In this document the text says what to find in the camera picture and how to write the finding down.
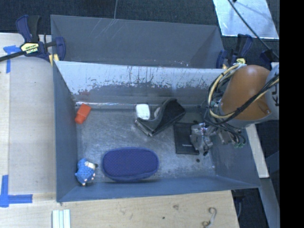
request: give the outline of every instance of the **gray bin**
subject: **gray bin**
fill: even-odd
[[[58,202],[260,186],[249,144],[235,149],[215,142],[206,156],[176,154],[173,126],[148,137],[134,124],[136,104],[148,103],[153,111],[171,97],[186,109],[180,122],[203,121],[208,86],[223,71],[215,69],[222,49],[217,27],[51,18],[52,36],[63,36],[67,48],[65,60],[53,66]],[[92,111],[78,125],[74,118],[82,103]],[[121,147],[155,151],[158,171],[135,183],[107,178],[100,169],[102,156]],[[84,157],[99,165],[87,187],[74,176]]]

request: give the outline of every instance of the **blue tape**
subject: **blue tape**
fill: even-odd
[[[33,194],[9,195],[9,176],[2,176],[0,207],[7,208],[10,204],[32,203]]]
[[[4,47],[3,50],[9,55],[11,53],[15,53],[15,52],[20,52],[20,48],[13,45],[13,46],[8,46],[8,47]],[[10,72],[10,59],[7,60],[6,63],[6,73],[8,74]]]

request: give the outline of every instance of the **white plastic piece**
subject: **white plastic piece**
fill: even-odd
[[[52,228],[71,228],[70,210],[53,210]]]
[[[143,119],[149,120],[150,119],[150,109],[147,104],[137,104],[135,107],[136,116]]]

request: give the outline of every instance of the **yellow clamp label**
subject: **yellow clamp label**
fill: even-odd
[[[38,43],[25,43],[20,47],[21,51],[25,51],[27,54],[37,52],[39,44]]]

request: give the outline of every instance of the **blue oval cushion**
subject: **blue oval cushion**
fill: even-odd
[[[104,174],[114,181],[138,181],[159,167],[156,153],[147,148],[124,147],[107,151],[102,159]]]

